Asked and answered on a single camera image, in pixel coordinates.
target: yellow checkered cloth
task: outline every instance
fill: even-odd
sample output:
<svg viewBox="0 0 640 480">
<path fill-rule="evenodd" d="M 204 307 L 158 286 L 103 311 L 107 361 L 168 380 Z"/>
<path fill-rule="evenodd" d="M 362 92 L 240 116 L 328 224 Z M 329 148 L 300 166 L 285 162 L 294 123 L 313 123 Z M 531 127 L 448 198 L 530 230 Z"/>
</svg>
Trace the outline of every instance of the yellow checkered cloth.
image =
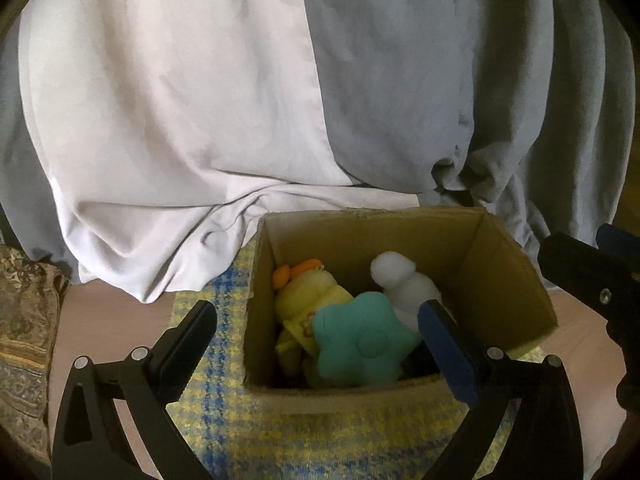
<svg viewBox="0 0 640 480">
<path fill-rule="evenodd" d="M 466 414 L 453 397 L 322 415 L 283 415 L 252 402 L 242 387 L 242 335 L 254 252 L 251 242 L 201 292 L 176 295 L 171 326 L 198 300 L 218 312 L 215 338 L 180 401 L 167 406 L 187 444 L 218 479 L 421 478 Z M 477 478 L 493 469 L 516 412 L 513 403 Z"/>
</svg>

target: screw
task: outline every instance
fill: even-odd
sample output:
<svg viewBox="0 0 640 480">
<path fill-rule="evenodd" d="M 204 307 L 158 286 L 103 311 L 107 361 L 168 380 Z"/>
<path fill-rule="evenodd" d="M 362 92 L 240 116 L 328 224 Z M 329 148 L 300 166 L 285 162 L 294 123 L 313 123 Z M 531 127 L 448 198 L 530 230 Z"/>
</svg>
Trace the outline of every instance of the screw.
<svg viewBox="0 0 640 480">
<path fill-rule="evenodd" d="M 486 354 L 491 359 L 494 359 L 496 361 L 499 361 L 504 357 L 504 352 L 500 350 L 497 346 L 492 346 L 491 348 L 487 349 Z"/>
<path fill-rule="evenodd" d="M 79 357 L 78 359 L 76 359 L 74 361 L 74 367 L 77 368 L 78 370 L 81 370 L 82 368 L 84 368 L 88 364 L 89 364 L 89 359 L 87 359 L 84 356 Z"/>
<path fill-rule="evenodd" d="M 142 361 L 142 359 L 144 359 L 147 356 L 147 354 L 149 354 L 149 350 L 147 350 L 143 346 L 139 346 L 133 352 L 131 352 L 131 358 L 134 361 Z"/>
<path fill-rule="evenodd" d="M 611 291 L 608 288 L 603 288 L 600 291 L 600 303 L 603 305 L 609 304 L 611 301 Z"/>
<path fill-rule="evenodd" d="M 554 368 L 559 368 L 562 366 L 562 359 L 559 358 L 557 355 L 549 355 L 546 360 L 548 361 L 548 363 L 550 365 L 552 365 Z"/>
</svg>

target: table surface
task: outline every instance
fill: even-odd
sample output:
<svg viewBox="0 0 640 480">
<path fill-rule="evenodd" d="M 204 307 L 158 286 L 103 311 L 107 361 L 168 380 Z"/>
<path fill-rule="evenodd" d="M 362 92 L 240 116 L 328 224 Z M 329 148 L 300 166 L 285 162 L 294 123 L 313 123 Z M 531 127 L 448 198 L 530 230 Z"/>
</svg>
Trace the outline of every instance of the table surface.
<svg viewBox="0 0 640 480">
<path fill-rule="evenodd" d="M 605 321 L 598 314 L 563 291 L 550 296 L 559 328 L 541 346 L 564 361 L 580 419 L 585 464 L 592 464 L 612 445 L 625 418 L 615 396 L 625 372 L 622 352 L 607 336 Z M 50 374 L 52 436 L 75 358 L 86 354 L 97 363 L 118 361 L 136 346 L 153 346 L 168 327 L 173 301 L 174 294 L 163 294 L 155 303 L 141 304 L 98 280 L 70 288 L 62 306 Z M 150 474 L 152 460 L 126 404 L 117 401 L 116 406 L 138 462 Z"/>
</svg>

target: white sheet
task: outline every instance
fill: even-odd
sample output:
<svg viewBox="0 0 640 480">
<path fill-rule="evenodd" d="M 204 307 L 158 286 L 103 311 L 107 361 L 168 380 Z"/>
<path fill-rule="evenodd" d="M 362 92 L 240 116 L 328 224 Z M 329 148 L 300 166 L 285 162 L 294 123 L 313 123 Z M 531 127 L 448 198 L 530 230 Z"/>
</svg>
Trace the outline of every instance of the white sheet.
<svg viewBox="0 0 640 480">
<path fill-rule="evenodd" d="M 348 187 L 303 0 L 32 0 L 19 58 L 84 281 L 149 302 L 223 272 L 267 211 L 417 205 Z"/>
</svg>

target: cardboard box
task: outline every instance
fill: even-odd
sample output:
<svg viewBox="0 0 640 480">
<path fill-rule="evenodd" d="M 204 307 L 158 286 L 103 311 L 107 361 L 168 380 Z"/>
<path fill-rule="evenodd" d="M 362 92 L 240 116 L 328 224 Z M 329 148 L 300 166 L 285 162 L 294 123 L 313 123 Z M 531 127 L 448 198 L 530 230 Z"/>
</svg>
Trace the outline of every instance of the cardboard box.
<svg viewBox="0 0 640 480">
<path fill-rule="evenodd" d="M 460 326 L 481 344 L 519 357 L 557 326 L 540 279 L 519 245 L 484 209 L 305 211 L 266 215 L 258 229 L 244 334 L 244 386 L 286 413 L 360 410 L 387 402 L 450 395 L 440 375 L 343 390 L 275 388 L 276 320 L 271 275 L 278 266 L 319 258 L 356 296 L 380 290 L 369 266 L 384 251 L 417 264 L 443 291 Z"/>
</svg>

